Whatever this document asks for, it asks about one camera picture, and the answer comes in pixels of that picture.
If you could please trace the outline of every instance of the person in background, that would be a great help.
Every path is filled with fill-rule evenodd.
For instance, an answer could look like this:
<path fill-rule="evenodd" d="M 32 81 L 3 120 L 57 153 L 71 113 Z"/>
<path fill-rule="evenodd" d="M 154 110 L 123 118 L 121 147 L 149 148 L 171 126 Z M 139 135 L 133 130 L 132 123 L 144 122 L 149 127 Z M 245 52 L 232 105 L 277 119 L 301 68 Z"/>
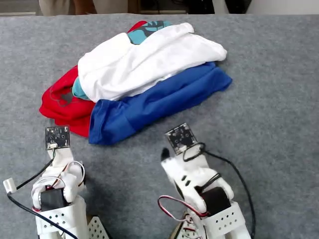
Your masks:
<path fill-rule="evenodd" d="M 94 14 L 93 0 L 39 0 L 44 16 Z"/>

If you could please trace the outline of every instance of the black cable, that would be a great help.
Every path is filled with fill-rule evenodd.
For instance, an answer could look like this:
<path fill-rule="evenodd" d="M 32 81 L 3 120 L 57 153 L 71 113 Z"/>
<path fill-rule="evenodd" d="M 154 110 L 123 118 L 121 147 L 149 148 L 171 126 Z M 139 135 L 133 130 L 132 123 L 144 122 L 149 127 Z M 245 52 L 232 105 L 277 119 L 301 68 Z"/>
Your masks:
<path fill-rule="evenodd" d="M 184 162 L 191 161 L 191 160 L 197 158 L 198 156 L 200 156 L 201 154 L 203 154 L 202 149 L 203 149 L 203 148 L 206 148 L 205 143 L 199 142 L 199 143 L 193 145 L 191 148 L 195 147 L 196 145 L 201 145 L 201 146 L 202 146 L 202 147 L 200 148 L 199 152 L 198 152 L 196 155 L 185 159 L 185 154 L 186 154 L 186 152 L 189 150 L 189 148 L 183 152 L 183 161 L 184 161 Z"/>
<path fill-rule="evenodd" d="M 19 190 L 20 188 L 22 188 L 23 186 L 25 186 L 26 184 L 31 182 L 33 179 L 38 177 L 41 173 L 43 173 L 47 169 L 47 167 L 49 167 L 51 165 L 51 163 L 53 162 L 54 158 L 55 158 L 55 149 L 53 149 L 53 157 L 52 157 L 52 159 L 37 174 L 33 175 L 28 180 L 25 180 L 23 183 L 21 183 L 19 186 L 17 186 L 16 189 Z"/>
<path fill-rule="evenodd" d="M 22 208 L 23 210 L 27 211 L 28 213 L 31 213 L 39 218 L 41 218 L 42 220 L 45 220 L 47 223 L 50 223 L 51 225 L 55 226 L 56 228 L 58 228 L 59 230 L 63 231 L 64 233 L 68 234 L 70 237 L 74 238 L 74 239 L 78 239 L 74 234 L 72 234 L 71 232 L 69 232 L 68 230 L 64 229 L 63 227 L 59 226 L 57 223 L 54 223 L 53 221 L 51 221 L 50 219 L 42 216 L 39 213 L 34 212 L 33 210 L 31 210 L 30 208 L 27 208 L 25 205 L 22 205 L 21 203 L 19 203 L 18 201 L 16 201 L 12 196 L 11 196 L 11 192 L 8 192 L 7 194 L 8 198 L 14 203 L 16 204 L 18 207 Z"/>
<path fill-rule="evenodd" d="M 31 182 L 33 179 L 35 179 L 36 177 L 38 177 L 42 172 L 44 172 L 47 167 L 49 167 L 51 165 L 51 163 L 53 162 L 55 158 L 55 149 L 53 149 L 53 156 L 52 159 L 35 175 L 33 175 L 31 178 L 29 178 L 28 180 L 25 180 L 23 183 L 21 183 L 20 185 L 17 186 L 16 190 L 22 188 L 23 186 L 25 186 L 26 184 L 28 184 L 29 182 Z M 64 229 L 63 227 L 59 226 L 58 224 L 54 223 L 53 221 L 51 221 L 50 219 L 42 216 L 41 214 L 34 212 L 33 210 L 31 210 L 30 208 L 27 208 L 25 205 L 19 203 L 17 200 L 15 200 L 12 197 L 12 193 L 8 192 L 7 193 L 8 198 L 10 199 L 10 201 L 12 201 L 14 204 L 16 204 L 18 207 L 22 208 L 23 210 L 27 211 L 28 213 L 31 213 L 39 218 L 41 218 L 42 220 L 45 220 L 47 223 L 55 226 L 56 228 L 58 228 L 59 230 L 63 231 L 64 233 L 68 234 L 70 237 L 74 238 L 74 239 L 78 239 L 74 234 L 72 234 L 71 232 L 69 232 L 67 229 Z"/>
<path fill-rule="evenodd" d="M 201 145 L 200 150 L 199 150 L 199 153 L 196 154 L 196 155 L 193 156 L 193 157 L 190 157 L 190 158 L 185 159 L 184 156 L 185 156 L 185 153 L 186 153 L 187 150 L 184 151 L 184 153 L 183 153 L 183 160 L 184 160 L 185 162 L 188 162 L 188 161 L 190 161 L 190 160 L 192 160 L 192 159 L 198 157 L 199 155 L 201 155 L 201 154 L 203 154 L 203 153 L 206 153 L 206 154 L 208 154 L 209 156 L 212 156 L 212 157 L 214 157 L 214 158 L 217 158 L 217 159 L 219 159 L 219 160 L 222 160 L 222 161 L 228 163 L 230 166 L 233 167 L 233 169 L 234 169 L 235 172 L 237 173 L 237 175 L 238 175 L 238 177 L 239 177 L 241 183 L 242 183 L 243 186 L 244 186 L 244 189 L 245 189 L 246 194 L 247 194 L 247 197 L 248 197 L 248 202 L 249 202 L 249 206 L 250 206 L 250 210 L 251 210 L 251 217 L 252 217 L 252 226 L 251 226 L 250 237 L 251 237 L 251 239 L 254 239 L 254 237 L 255 237 L 255 231 L 256 231 L 256 214 L 255 214 L 255 209 L 254 209 L 253 200 L 252 200 L 252 198 L 251 198 L 251 194 L 250 194 L 250 192 L 249 192 L 249 189 L 248 189 L 248 187 L 247 187 L 247 184 L 246 184 L 244 178 L 241 176 L 239 170 L 237 169 L 237 167 L 235 166 L 235 164 L 234 164 L 232 161 L 230 161 L 230 160 L 228 160 L 228 159 L 226 159 L 226 158 L 223 158 L 223 157 L 221 157 L 221 156 L 218 156 L 218 155 L 216 155 L 216 154 L 213 154 L 213 153 L 207 151 L 207 150 L 206 150 L 206 144 L 203 143 L 203 142 L 199 142 L 199 143 L 195 144 L 194 146 L 196 146 L 196 145 Z"/>
<path fill-rule="evenodd" d="M 213 182 L 215 182 L 219 178 L 221 178 L 221 174 L 220 173 L 216 173 L 203 186 L 197 186 L 196 190 L 198 190 L 199 193 L 203 192 L 206 188 L 209 187 L 209 185 L 211 185 Z"/>

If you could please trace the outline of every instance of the teal cloth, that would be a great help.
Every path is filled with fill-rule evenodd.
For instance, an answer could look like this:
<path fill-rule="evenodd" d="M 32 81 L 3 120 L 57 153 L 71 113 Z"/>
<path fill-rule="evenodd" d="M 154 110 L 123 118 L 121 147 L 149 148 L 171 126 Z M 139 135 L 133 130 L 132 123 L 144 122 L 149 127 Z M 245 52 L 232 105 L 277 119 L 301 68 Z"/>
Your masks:
<path fill-rule="evenodd" d="M 87 100 L 87 101 L 90 100 L 90 99 L 86 96 L 86 94 L 84 93 L 84 91 L 82 90 L 79 77 L 77 77 L 77 78 L 75 79 L 74 83 L 73 83 L 72 94 L 73 94 L 75 97 L 77 97 L 77 98 L 81 98 L 81 99 Z"/>
<path fill-rule="evenodd" d="M 171 23 L 169 21 L 150 21 L 129 32 L 128 37 L 132 44 L 140 45 L 147 37 L 152 35 L 154 32 L 170 25 Z M 79 77 L 75 79 L 72 87 L 72 94 L 77 98 L 81 98 L 87 101 L 90 100 L 81 87 Z"/>
<path fill-rule="evenodd" d="M 163 29 L 164 27 L 170 26 L 169 21 L 149 21 L 137 29 L 128 33 L 128 37 L 131 43 L 140 45 L 146 38 L 152 35 L 154 32 Z"/>

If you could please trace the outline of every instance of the white connector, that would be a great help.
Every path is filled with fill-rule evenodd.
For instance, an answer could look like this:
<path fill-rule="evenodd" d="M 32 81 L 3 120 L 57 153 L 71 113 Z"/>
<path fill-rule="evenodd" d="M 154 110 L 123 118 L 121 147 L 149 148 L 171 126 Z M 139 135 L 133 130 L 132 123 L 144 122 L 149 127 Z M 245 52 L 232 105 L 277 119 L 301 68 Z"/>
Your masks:
<path fill-rule="evenodd" d="M 49 148 L 57 148 L 58 147 L 58 144 L 57 143 L 51 143 L 49 144 Z"/>
<path fill-rule="evenodd" d="M 6 193 L 15 193 L 16 192 L 16 186 L 14 183 L 14 180 L 12 178 L 8 178 L 7 180 L 3 181 L 3 185 L 5 188 Z"/>

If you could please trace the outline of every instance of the blue cloth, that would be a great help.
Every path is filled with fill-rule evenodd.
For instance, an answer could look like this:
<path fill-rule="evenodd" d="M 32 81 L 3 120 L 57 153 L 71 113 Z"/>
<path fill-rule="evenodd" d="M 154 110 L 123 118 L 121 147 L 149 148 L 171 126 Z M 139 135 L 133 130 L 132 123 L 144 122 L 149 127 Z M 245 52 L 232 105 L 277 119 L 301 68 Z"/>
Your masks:
<path fill-rule="evenodd" d="M 77 78 L 75 79 L 74 83 L 73 83 L 72 94 L 73 94 L 75 97 L 77 97 L 77 98 L 81 98 L 81 99 L 87 100 L 87 101 L 90 100 L 90 99 L 86 96 L 86 94 L 84 93 L 84 91 L 82 90 L 79 77 L 77 77 Z"/>
<path fill-rule="evenodd" d="M 120 101 L 99 100 L 93 108 L 89 142 L 111 145 L 159 118 L 203 102 L 232 82 L 213 62 L 186 69 L 147 91 Z"/>

